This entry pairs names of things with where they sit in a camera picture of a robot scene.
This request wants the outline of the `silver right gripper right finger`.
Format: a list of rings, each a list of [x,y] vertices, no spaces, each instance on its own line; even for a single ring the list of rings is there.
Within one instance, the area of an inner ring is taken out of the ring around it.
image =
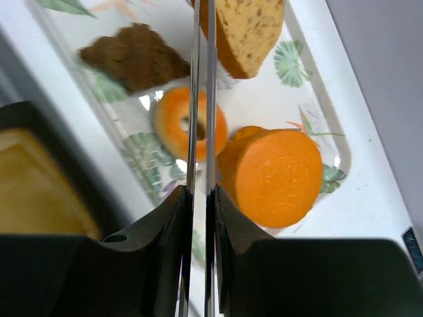
[[[204,5],[208,22],[206,139],[206,316],[274,316],[277,312],[275,272],[269,257],[278,241],[244,216],[215,180],[217,127],[216,13],[214,1]]]

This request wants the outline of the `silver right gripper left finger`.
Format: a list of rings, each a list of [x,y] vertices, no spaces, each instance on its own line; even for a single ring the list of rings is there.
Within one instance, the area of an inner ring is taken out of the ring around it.
[[[152,212],[102,241],[129,254],[135,272],[144,277],[140,316],[188,315],[200,95],[200,7],[200,2],[195,2],[186,185],[175,189]]]

